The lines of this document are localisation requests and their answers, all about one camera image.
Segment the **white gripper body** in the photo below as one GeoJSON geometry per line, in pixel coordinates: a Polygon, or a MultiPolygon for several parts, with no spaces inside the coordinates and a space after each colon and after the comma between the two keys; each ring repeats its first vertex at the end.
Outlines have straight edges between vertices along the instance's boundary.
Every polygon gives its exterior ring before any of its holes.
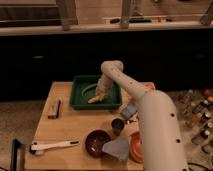
{"type": "Polygon", "coordinates": [[[102,75],[97,83],[96,94],[101,96],[107,95],[112,85],[113,80],[106,75],[102,75]]]}

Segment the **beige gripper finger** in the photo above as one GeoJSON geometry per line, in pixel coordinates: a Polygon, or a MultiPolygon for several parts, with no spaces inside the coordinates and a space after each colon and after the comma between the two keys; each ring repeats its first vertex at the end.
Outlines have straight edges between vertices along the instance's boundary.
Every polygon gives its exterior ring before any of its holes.
{"type": "Polygon", "coordinates": [[[108,95],[105,94],[105,95],[101,95],[101,98],[100,98],[100,99],[101,99],[101,101],[103,101],[103,100],[105,100],[105,99],[107,99],[107,98],[108,98],[108,95]]]}

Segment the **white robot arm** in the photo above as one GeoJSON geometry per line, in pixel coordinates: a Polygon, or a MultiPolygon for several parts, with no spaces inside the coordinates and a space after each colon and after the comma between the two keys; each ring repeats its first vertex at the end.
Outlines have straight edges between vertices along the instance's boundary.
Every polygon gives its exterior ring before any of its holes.
{"type": "Polygon", "coordinates": [[[173,100],[123,73],[121,61],[104,61],[97,94],[104,96],[116,82],[136,102],[144,171],[189,171],[173,100]]]}

